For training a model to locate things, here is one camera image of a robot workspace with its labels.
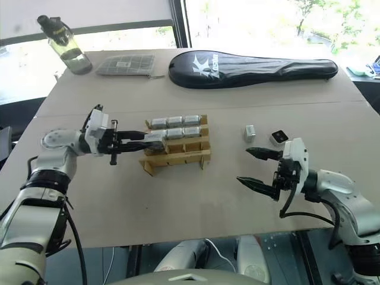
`white logo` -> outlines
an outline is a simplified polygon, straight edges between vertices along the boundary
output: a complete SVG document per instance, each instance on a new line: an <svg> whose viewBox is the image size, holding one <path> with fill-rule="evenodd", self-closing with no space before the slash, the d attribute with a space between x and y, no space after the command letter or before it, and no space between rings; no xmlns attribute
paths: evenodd
<svg viewBox="0 0 380 285"><path fill-rule="evenodd" d="M212 68L210 68L210 66L208 64L208 59L206 59L206 61L203 64L201 64L198 61L198 58L196 55L194 56L193 64L195 64L195 66L196 66L196 67L192 68L193 72L199 72L199 75L204 75L206 77L208 77L211 74L212 77L219 78L218 55L213 54L213 67Z"/></svg>

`table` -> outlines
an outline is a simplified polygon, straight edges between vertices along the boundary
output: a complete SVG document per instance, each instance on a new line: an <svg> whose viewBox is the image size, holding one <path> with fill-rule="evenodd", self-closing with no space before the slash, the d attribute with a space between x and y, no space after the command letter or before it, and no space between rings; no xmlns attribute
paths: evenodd
<svg viewBox="0 0 380 285"><path fill-rule="evenodd" d="M157 51L157 72L167 67L160 55L169 59L174 53L179 51ZM96 62L94 58L102 54L90 54L91 60ZM85 88L89 82L91 91ZM123 95L122 89L129 93ZM40 138L57 127L80 128L96 103L103 103L110 118L119 121L119 130L143 131L145 119L161 116L207 114L212 155L203 171L193 163L162 168L155 177L138 163L140 152L121 154L117 166L110 166L106 156L78 158L68 196L84 247L325 227L309 217L279 219L286 192L281 193L280 202L274 202L235 179L252 176L271 183L277 163L254 159L244 149L252 145L273 148L268 135L278 129L291 138L304 139L311 168L342 171L357 182L366 198L380 206L379 116L343 72L327 83L294 81L208 91L175 86L167 77L103 78L92 73L73 77L66 72L0 172L0 209L25 181L26 160L40 152ZM247 124L256 128L253 144L242 138ZM296 197L291 206L295 209L328 217L323 205L311 204L303 197Z"/></svg>

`floor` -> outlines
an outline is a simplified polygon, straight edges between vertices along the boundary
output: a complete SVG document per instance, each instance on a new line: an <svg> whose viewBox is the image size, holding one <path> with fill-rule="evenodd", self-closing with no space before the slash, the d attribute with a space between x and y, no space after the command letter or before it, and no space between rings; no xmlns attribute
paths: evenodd
<svg viewBox="0 0 380 285"><path fill-rule="evenodd" d="M322 283L333 284L331 273L339 272L349 277L352 273L350 261L342 245L333 251L327 249L330 229L312 230L308 232L313 247L319 275ZM294 233L273 233L257 235L262 243L262 249L271 274L272 284L303 285L309 284L305 264ZM212 239L222 255L234 259L235 238ZM141 254L140 274L152 272L161 259L178 243L157 243L143 246ZM112 248L84 249L87 266L88 283L102 284L109 268ZM115 248L115 257L107 283L125 278L128 261L128 248ZM230 265L211 250L205 265L207 269L232 271ZM47 259L46 281L49 284L81 284L81 273L78 253L75 248L65 249Z"/></svg>

